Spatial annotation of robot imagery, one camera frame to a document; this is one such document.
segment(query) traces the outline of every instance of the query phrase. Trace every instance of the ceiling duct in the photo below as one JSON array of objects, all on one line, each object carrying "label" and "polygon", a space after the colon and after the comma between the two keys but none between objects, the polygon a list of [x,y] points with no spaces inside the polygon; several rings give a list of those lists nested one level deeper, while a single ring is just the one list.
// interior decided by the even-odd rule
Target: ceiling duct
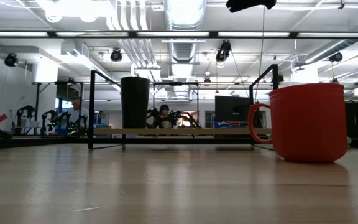
[{"label": "ceiling duct", "polygon": [[[203,25],[206,0],[164,0],[165,23],[168,30],[200,30]],[[197,43],[169,43],[174,77],[189,77],[193,70]]]},{"label": "ceiling duct", "polygon": [[324,45],[323,47],[306,55],[303,58],[303,62],[299,62],[298,64],[296,64],[296,66],[308,65],[308,64],[319,62],[320,60],[326,59],[326,58],[330,57],[331,55],[338,53],[341,50],[354,45],[357,42],[358,42],[358,40],[333,40],[330,43]]}]

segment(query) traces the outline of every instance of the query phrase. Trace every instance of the silver duct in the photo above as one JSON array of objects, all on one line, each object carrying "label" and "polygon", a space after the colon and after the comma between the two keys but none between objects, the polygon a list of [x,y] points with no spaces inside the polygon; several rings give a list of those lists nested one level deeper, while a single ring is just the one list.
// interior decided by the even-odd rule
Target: silver duct
[{"label": "silver duct", "polygon": [[[204,21],[206,0],[164,0],[164,8],[168,30],[200,30]],[[171,43],[169,49],[174,61],[188,63],[195,56],[197,44]]]},{"label": "silver duct", "polygon": [[304,58],[304,63],[300,65],[312,64],[319,62],[320,60],[326,59],[329,56],[357,43],[358,40],[333,40],[330,43],[324,45],[323,47],[315,50],[314,52],[308,54]]}]

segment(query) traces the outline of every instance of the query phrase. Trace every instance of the mug handle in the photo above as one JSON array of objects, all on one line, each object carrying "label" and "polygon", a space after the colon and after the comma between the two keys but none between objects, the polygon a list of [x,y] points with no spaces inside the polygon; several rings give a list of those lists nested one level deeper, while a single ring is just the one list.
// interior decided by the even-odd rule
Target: mug handle
[{"label": "mug handle", "polygon": [[266,108],[270,109],[270,105],[266,105],[264,103],[258,103],[256,105],[252,105],[252,106],[249,107],[249,114],[248,114],[248,130],[249,130],[249,133],[257,143],[273,144],[273,139],[263,140],[263,139],[260,139],[258,137],[258,135],[256,135],[256,133],[255,133],[254,115],[255,115],[255,111],[260,107],[266,107]]}]

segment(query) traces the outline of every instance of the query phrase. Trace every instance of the black cylinder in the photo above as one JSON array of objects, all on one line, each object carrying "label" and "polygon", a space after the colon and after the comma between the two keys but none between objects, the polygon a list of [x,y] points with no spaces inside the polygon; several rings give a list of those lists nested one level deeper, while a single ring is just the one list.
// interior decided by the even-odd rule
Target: black cylinder
[{"label": "black cylinder", "polygon": [[141,77],[121,79],[123,128],[146,128],[150,80]]}]

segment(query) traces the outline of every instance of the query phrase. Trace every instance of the table surface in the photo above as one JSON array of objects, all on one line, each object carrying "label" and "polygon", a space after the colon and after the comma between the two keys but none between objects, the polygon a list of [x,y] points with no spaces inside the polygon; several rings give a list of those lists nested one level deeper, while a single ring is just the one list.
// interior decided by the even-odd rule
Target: table surface
[{"label": "table surface", "polygon": [[[271,134],[270,128],[256,128],[257,134]],[[94,134],[248,135],[248,128],[94,129]]]},{"label": "table surface", "polygon": [[358,223],[358,149],[335,164],[247,145],[0,149],[2,223]]}]

